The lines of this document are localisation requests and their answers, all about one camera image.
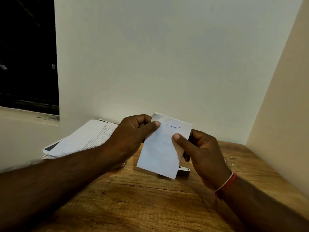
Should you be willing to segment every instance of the wood grain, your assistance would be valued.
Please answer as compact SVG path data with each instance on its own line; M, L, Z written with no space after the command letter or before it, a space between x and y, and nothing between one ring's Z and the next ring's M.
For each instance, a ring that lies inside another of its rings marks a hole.
M232 171L309 219L309 200L244 145L219 142ZM106 173L33 231L246 231L191 162L171 180L136 167L142 146L120 170Z

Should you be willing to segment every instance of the dark window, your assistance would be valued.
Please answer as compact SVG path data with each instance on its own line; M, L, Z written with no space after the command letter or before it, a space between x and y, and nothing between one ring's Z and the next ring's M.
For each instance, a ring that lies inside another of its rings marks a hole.
M0 106L59 114L54 0L0 0Z

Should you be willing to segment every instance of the fingernail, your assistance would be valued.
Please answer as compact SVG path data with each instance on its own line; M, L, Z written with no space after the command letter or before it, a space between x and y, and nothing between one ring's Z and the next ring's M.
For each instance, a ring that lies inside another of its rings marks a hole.
M179 134L174 134L174 139L178 140L178 138L180 138Z
M155 121L155 124L159 127L160 126L160 122L159 121Z

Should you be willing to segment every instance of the hand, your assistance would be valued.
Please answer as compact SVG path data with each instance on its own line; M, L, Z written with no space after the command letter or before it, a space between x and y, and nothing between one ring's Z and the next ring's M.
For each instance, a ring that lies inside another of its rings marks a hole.
M103 144L112 153L112 163L120 164L131 157L141 146L142 141L156 131L159 121L151 121L151 116L135 115L124 118L111 137Z
M180 134L174 134L173 138L184 149L185 160L188 162L191 157L194 169L211 190L222 186L232 174L213 136L192 129L189 140Z

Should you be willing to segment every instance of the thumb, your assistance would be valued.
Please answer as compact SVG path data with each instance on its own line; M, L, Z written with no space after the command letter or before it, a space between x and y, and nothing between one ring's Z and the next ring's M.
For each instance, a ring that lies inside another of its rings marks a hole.
M193 145L191 142L189 142L187 139L185 139L182 135L180 134L174 134L173 139L175 142L183 148L190 156L194 155L196 151L199 150L198 147Z
M160 126L159 121L152 121L148 124L145 124L144 126L138 128L140 130L142 139L146 138L149 134L156 131Z

